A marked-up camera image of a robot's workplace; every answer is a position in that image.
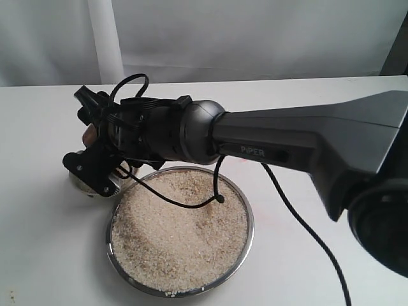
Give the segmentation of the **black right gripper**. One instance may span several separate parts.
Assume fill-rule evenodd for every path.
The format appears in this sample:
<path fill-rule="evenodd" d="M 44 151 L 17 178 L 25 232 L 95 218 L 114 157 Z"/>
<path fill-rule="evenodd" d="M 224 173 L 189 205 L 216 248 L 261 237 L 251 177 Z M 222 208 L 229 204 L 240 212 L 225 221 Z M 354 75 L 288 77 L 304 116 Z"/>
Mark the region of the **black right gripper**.
<path fill-rule="evenodd" d="M 74 93 L 81 107 L 78 119 L 97 126 L 95 145 L 82 153 L 67 153 L 62 163 L 102 197 L 120 191 L 112 172 L 123 160 L 141 163 L 184 161 L 180 127 L 185 99 L 127 98 L 111 103 L 105 91 L 81 86 Z"/>

